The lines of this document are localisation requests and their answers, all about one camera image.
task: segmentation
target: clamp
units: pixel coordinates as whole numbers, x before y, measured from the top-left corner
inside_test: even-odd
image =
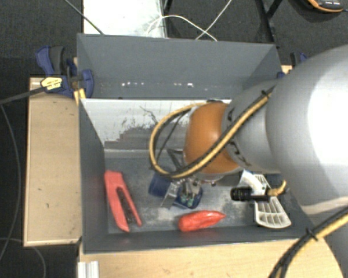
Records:
[[[48,45],[41,47],[36,52],[36,61],[43,69],[46,77],[57,76],[62,79],[61,85],[52,90],[45,90],[47,93],[57,93],[68,98],[73,98],[74,92],[78,89],[84,89],[87,98],[93,94],[94,80],[92,71],[85,69],[81,75],[77,75],[77,67],[71,60],[67,60],[67,69],[63,65],[63,46],[50,47]]]

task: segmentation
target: black cable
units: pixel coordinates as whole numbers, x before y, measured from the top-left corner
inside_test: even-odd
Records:
[[[6,114],[6,111],[3,107],[3,105],[0,105],[1,107],[1,111],[3,113],[3,116],[5,118],[5,121],[6,121],[6,124],[8,126],[8,129],[9,129],[9,133],[10,133],[10,137],[12,139],[12,143],[13,143],[13,148],[14,148],[14,154],[15,154],[15,157],[16,157],[16,163],[17,163],[17,182],[18,182],[18,191],[17,191],[17,203],[16,203],[16,208],[14,210],[14,217],[13,217],[13,221],[12,221],[12,225],[10,226],[10,229],[9,229],[9,233],[8,233],[8,236],[7,238],[5,238],[5,244],[3,246],[3,249],[0,253],[0,262],[5,254],[5,251],[8,247],[8,244],[12,238],[12,235],[13,235],[13,231],[14,231],[14,228],[15,228],[15,224],[16,224],[16,221],[17,221],[17,217],[18,217],[18,213],[19,213],[19,207],[20,207],[20,202],[21,202],[21,185],[22,185],[22,180],[21,180],[21,165],[20,165],[20,159],[19,159],[19,152],[18,152],[18,147],[17,147],[17,142],[16,142],[16,139],[15,139],[15,136],[14,136],[14,132],[13,132],[13,128],[12,128],[12,125],[10,124],[9,122],[9,118]]]
[[[280,258],[280,260],[277,262],[276,266],[274,267],[273,271],[271,272],[269,278],[275,278],[275,277],[284,278],[291,261],[293,260],[294,256],[299,252],[299,250],[302,249],[304,245],[311,239],[317,239],[316,234],[318,234],[320,231],[325,229],[330,224],[333,224],[335,221],[337,221],[338,219],[340,219],[346,214],[348,214],[348,207],[344,208],[343,210],[336,213],[335,215],[329,217],[327,220],[320,223],[314,229],[312,230],[307,229],[307,233],[304,236],[302,236],[296,243],[294,243],[286,251],[286,253]]]
[[[90,25],[92,25],[93,26],[93,28],[95,29],[95,30],[97,30],[101,35],[104,35],[104,33],[96,26],[96,25],[94,25],[86,16],[84,16],[84,14],[80,11],[80,10],[78,10],[77,8],[76,8],[76,6],[74,6],[69,0],[63,0],[65,3],[67,3],[68,5],[70,5],[78,14],[80,14],[86,21],[88,21],[88,23],[90,24]]]
[[[7,238],[0,238],[0,241],[5,241]],[[12,242],[17,242],[17,243],[20,243],[22,244],[22,240],[20,239],[15,239],[15,238],[10,238],[9,241],[12,241]],[[30,249],[34,250],[37,255],[40,257],[40,260],[41,260],[41,263],[42,263],[42,277],[45,278],[46,277],[46,263],[45,263],[45,259],[44,257],[42,256],[41,252],[35,248],[35,247],[29,247]]]
[[[165,141],[162,143],[161,148],[158,151],[157,157],[156,157],[156,161],[158,161],[158,159],[160,158],[161,152],[162,150],[164,150],[164,147],[166,146],[166,143],[168,143],[171,135],[173,134],[175,128],[177,127],[179,121],[182,119],[182,117],[184,117],[186,115],[186,112],[182,113],[176,120],[175,124],[173,125],[173,128],[170,130],[170,133],[167,135]]]
[[[0,106],[4,105],[6,103],[9,103],[9,102],[13,102],[13,101],[16,101],[16,100],[21,100],[21,99],[24,99],[24,98],[31,97],[31,96],[36,95],[38,93],[44,92],[44,90],[45,89],[43,87],[38,87],[37,89],[30,90],[29,92],[18,94],[18,95],[15,95],[15,96],[12,96],[12,97],[9,97],[9,98],[6,98],[6,99],[0,99]]]

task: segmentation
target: gray bin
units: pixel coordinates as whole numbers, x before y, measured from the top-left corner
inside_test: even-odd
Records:
[[[281,197],[292,226],[271,230],[256,226],[249,203],[233,202],[230,189],[237,178],[216,187],[204,186],[196,210],[218,210],[227,218],[213,228],[182,233],[180,215],[192,212],[160,208],[161,199],[148,194],[154,172],[148,139],[156,120],[195,100],[230,100],[253,84],[275,79],[280,71],[276,48],[269,44],[78,35],[79,69],[92,69],[93,98],[79,106],[84,252],[98,253],[261,242],[296,238],[309,220],[293,196]],[[183,120],[170,141],[180,148]],[[117,228],[111,215],[103,175],[121,171],[143,226],[131,232]],[[279,176],[269,177],[278,184]]]

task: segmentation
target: wooden table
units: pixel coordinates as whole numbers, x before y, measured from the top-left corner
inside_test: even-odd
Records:
[[[31,79],[31,88],[39,79]],[[56,94],[33,96],[28,108],[24,245],[76,243],[81,237],[77,106]],[[100,277],[267,277],[293,240],[84,255]],[[339,278],[325,241],[303,252],[287,277]]]

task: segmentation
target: yellow cable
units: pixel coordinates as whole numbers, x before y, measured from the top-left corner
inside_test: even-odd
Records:
[[[324,227],[322,230],[320,230],[317,234],[317,238],[324,238],[328,235],[330,235],[332,232],[336,231],[337,229],[341,228],[342,226],[346,225],[348,223],[348,213],[343,215],[342,217],[338,218],[336,221],[333,223],[329,224],[328,226]],[[307,249],[307,247],[316,241],[314,239],[310,239],[307,243],[303,244],[299,251],[293,256],[291,259],[291,264],[293,263],[294,259],[296,259],[299,254],[302,253],[304,249]],[[277,278],[281,277],[281,268],[279,268],[277,272]]]
[[[235,135],[235,133],[237,132],[237,130],[248,120],[248,118],[250,118],[256,111],[258,111],[262,106],[265,105],[265,103],[268,102],[268,99],[270,97],[271,93],[265,95],[263,98],[261,98],[256,104],[254,104],[253,106],[251,106],[246,113],[243,114],[242,117],[240,117],[240,119],[236,122],[236,124],[232,127],[232,129],[223,137],[223,139],[220,141],[220,143],[218,143],[218,145],[216,147],[214,147],[214,149],[212,151],[210,151],[206,157],[203,158],[203,160],[201,160],[200,162],[198,162],[195,166],[193,166],[192,168],[188,169],[187,171],[184,171],[182,173],[176,174],[171,176],[171,178],[173,179],[178,179],[178,178],[182,178],[182,177],[186,177],[196,171],[198,171],[199,169],[201,169],[202,167],[204,167],[207,163],[210,162],[210,160],[212,160],[215,155],[226,146],[226,144],[232,139],[232,137]],[[156,171],[158,171],[161,174],[169,174],[168,171],[162,169],[155,158],[155,154],[154,154],[154,141],[155,141],[155,136],[157,134],[157,132],[159,131],[160,127],[162,124],[164,124],[169,118],[175,116],[176,114],[180,113],[180,112],[184,112],[185,110],[188,110],[194,106],[201,106],[204,105],[206,103],[199,103],[199,104],[193,104],[193,105],[189,105],[186,107],[183,107],[181,109],[178,109],[177,111],[172,112],[171,114],[167,115],[166,117],[164,117],[154,128],[152,134],[151,134],[151,138],[150,138],[150,145],[149,145],[149,153],[150,153],[150,160],[151,163],[153,165],[153,167],[155,168]]]
[[[281,186],[279,188],[273,188],[270,189],[267,194],[271,197],[277,197],[278,195],[282,194],[286,187],[286,180],[283,180]]]

